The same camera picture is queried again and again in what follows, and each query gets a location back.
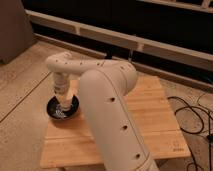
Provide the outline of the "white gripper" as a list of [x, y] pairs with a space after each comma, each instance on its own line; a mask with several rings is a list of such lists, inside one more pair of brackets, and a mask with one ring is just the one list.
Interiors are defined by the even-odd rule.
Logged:
[[66, 98], [70, 87], [70, 80], [67, 74], [54, 73], [53, 74], [53, 88], [55, 96], [59, 100]]

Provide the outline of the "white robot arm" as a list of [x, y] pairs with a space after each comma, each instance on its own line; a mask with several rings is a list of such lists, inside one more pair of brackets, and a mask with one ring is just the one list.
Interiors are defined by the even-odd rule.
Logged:
[[48, 115], [64, 120], [82, 111], [107, 171], [159, 171], [124, 101], [138, 79], [131, 63], [75, 60], [62, 52], [46, 65], [54, 89]]

